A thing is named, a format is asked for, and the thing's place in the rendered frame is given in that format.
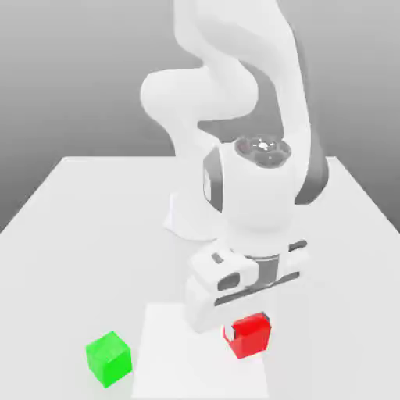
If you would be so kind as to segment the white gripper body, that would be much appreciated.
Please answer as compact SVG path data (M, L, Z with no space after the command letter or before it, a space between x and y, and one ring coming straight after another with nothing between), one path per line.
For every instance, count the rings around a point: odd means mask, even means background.
M187 322L203 333L254 313L270 315L277 288L297 280L308 258L305 248L261 259L230 249L201 250L190 260L185 287Z

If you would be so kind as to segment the small red cube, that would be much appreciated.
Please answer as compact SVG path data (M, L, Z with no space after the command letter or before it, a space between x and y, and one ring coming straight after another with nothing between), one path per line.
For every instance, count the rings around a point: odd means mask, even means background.
M264 312L258 312L232 323L235 330L235 338L228 341L230 349L238 359L244 359L251 355L263 352L268 346L271 332L271 324L267 321Z

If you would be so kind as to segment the small green cube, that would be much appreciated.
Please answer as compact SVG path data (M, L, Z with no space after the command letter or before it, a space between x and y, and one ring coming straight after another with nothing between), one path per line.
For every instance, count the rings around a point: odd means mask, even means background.
M90 371L104 388L133 371L130 347L115 331L88 344L85 352Z

